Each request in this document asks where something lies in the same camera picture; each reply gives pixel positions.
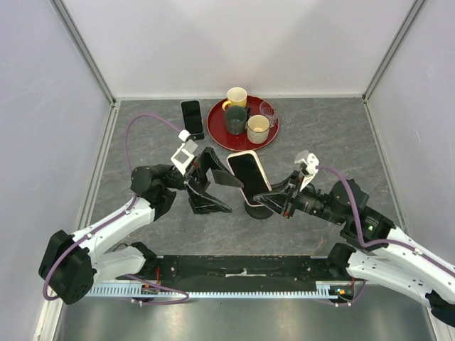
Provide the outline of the pink case smartphone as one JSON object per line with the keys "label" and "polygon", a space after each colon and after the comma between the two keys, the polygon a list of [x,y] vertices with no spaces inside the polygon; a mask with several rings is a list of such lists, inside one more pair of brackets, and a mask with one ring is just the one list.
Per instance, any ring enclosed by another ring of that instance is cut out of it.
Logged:
{"label": "pink case smartphone", "polygon": [[231,153],[227,157],[227,164],[231,173],[243,184],[240,189],[245,202],[251,207],[262,206],[254,200],[254,196],[268,193],[272,188],[256,152]]}

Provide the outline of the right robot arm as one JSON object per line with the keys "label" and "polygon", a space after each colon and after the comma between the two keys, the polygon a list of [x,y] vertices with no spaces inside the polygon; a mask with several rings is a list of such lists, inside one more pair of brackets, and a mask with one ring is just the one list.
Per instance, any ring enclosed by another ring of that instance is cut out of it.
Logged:
{"label": "right robot arm", "polygon": [[340,236],[345,242],[333,246],[325,263],[331,278],[351,277],[397,291],[453,326],[454,265],[368,207],[368,195],[353,179],[333,168],[327,170],[338,178],[328,194],[312,188],[309,177],[293,172],[254,199],[285,218],[298,210],[342,225]]}

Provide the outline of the black round suction base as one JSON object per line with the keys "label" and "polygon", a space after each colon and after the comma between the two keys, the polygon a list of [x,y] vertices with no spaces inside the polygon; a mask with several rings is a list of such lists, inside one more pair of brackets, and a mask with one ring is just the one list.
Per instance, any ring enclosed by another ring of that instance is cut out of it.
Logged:
{"label": "black round suction base", "polygon": [[244,203],[245,212],[253,219],[256,220],[265,220],[270,218],[274,212],[265,207],[264,205],[260,206],[251,206],[247,202]]}

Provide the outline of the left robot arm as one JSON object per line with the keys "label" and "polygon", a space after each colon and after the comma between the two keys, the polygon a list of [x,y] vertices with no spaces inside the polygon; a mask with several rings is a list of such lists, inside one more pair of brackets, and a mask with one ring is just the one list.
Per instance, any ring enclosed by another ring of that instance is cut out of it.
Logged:
{"label": "left robot arm", "polygon": [[211,147],[194,156],[183,146],[169,165],[134,168],[130,187],[133,196],[126,204],[89,227],[72,234],[59,230],[50,237],[38,268],[44,280],[43,297],[70,305],[97,283],[119,276],[151,278],[156,271],[156,255],[144,244],[137,242],[121,251],[109,248],[164,216],[179,190],[188,193],[191,209],[197,215],[230,213],[229,206],[207,193],[207,172],[213,174],[218,185],[243,186]]}

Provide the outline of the white case smartphone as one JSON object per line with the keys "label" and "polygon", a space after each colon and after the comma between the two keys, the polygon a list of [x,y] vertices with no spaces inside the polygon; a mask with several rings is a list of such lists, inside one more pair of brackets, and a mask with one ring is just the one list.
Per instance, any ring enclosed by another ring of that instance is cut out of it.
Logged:
{"label": "white case smartphone", "polygon": [[181,111],[186,130],[192,135],[203,134],[203,123],[198,100],[184,101]]}

